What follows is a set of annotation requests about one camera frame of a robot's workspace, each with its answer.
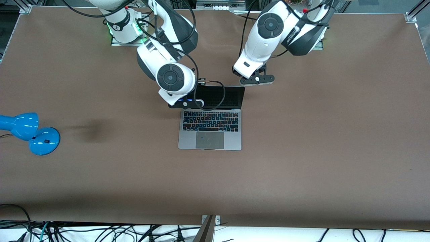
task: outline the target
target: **teal cable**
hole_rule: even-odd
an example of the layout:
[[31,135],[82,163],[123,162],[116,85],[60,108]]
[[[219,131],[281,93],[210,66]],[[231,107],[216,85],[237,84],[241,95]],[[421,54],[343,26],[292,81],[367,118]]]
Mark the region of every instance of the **teal cable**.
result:
[[43,241],[43,233],[45,232],[45,230],[46,230],[46,226],[48,226],[48,224],[49,224],[49,221],[48,221],[48,222],[46,222],[46,224],[43,226],[43,228],[42,228],[42,232],[40,232],[40,239],[39,239],[39,242],[42,242],[42,241]]

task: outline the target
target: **lamp base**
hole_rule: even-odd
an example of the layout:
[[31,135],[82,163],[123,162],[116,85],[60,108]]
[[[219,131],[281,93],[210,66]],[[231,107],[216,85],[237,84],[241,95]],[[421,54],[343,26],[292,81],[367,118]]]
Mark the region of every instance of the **lamp base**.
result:
[[34,137],[28,142],[30,151],[35,155],[47,155],[53,152],[60,143],[60,133],[52,127],[37,130]]

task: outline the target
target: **open laptop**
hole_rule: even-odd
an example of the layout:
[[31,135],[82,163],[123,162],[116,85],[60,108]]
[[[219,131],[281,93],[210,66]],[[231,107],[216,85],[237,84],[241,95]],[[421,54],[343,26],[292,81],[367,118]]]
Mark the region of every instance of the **open laptop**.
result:
[[[242,149],[241,111],[244,87],[225,87],[223,103],[213,111],[185,109],[179,128],[180,149]],[[196,98],[204,109],[214,108],[223,95],[222,87],[198,86]]]

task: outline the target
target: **space bar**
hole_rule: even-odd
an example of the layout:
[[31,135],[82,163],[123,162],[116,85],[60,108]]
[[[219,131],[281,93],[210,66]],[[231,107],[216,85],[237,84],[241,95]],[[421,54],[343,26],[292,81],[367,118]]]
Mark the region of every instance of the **space bar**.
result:
[[218,131],[218,128],[203,128],[203,127],[200,127],[199,131]]

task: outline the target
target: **gray circular joint cover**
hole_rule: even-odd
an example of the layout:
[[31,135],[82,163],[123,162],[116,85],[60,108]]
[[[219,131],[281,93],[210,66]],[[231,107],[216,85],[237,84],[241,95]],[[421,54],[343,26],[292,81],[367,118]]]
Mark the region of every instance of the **gray circular joint cover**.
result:
[[264,39],[277,37],[284,29],[282,19],[274,13],[267,13],[258,20],[258,33]]
[[157,82],[164,90],[176,92],[184,86],[184,73],[174,64],[165,64],[157,73]]

